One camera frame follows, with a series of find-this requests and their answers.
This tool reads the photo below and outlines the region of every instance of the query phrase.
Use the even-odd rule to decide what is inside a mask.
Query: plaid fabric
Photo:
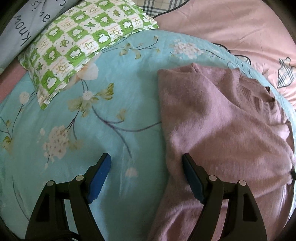
[[[134,0],[151,17],[172,10],[184,2],[186,0]]]

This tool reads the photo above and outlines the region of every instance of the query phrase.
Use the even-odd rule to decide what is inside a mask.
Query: teal floral bed sheet
[[[106,241],[145,240],[168,179],[157,70],[192,62],[240,68],[269,86],[295,131],[292,106],[247,62],[192,36],[139,32],[87,63],[45,110],[28,74],[0,105],[0,215],[10,230],[24,238],[48,180],[70,181],[107,152],[112,167],[93,216]]]

